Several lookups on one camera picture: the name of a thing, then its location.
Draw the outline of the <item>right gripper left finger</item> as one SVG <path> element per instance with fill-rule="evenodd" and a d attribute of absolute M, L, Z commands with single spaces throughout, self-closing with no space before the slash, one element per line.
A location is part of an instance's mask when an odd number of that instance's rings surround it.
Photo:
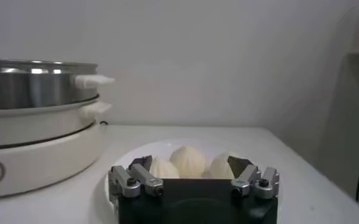
<path fill-rule="evenodd" d="M 112 166 L 107 173 L 107 192 L 110 203 L 119 197 L 136 198 L 144 192 L 152 197 L 164 193 L 163 180 L 149 173 L 152 156 L 135 158 L 125 169 L 123 166 Z"/>

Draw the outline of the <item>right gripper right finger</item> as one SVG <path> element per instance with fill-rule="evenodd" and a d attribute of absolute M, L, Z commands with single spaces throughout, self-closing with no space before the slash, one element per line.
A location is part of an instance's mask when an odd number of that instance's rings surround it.
<path fill-rule="evenodd" d="M 280 174 L 277 169 L 267 167 L 264 172 L 248 159 L 229 156 L 227 162 L 233 172 L 231 194 L 246 197 L 253 193 L 256 198 L 269 200 L 279 196 Z"/>

